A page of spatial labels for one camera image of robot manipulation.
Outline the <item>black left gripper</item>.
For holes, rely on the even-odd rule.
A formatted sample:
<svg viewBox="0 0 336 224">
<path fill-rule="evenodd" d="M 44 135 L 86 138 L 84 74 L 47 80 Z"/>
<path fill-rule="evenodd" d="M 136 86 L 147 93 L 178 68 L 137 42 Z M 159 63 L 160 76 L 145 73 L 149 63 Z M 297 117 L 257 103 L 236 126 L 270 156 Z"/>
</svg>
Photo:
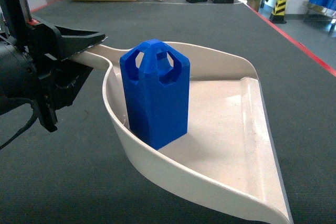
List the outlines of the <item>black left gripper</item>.
<svg viewBox="0 0 336 224">
<path fill-rule="evenodd" d="M 15 98 L 31 102 L 40 124 L 54 132 L 56 110 L 73 104 L 93 70 L 66 59 L 101 44 L 107 37 L 98 31 L 74 30 L 33 19 L 23 19 L 17 25 L 15 46 L 25 67 Z"/>
</svg>

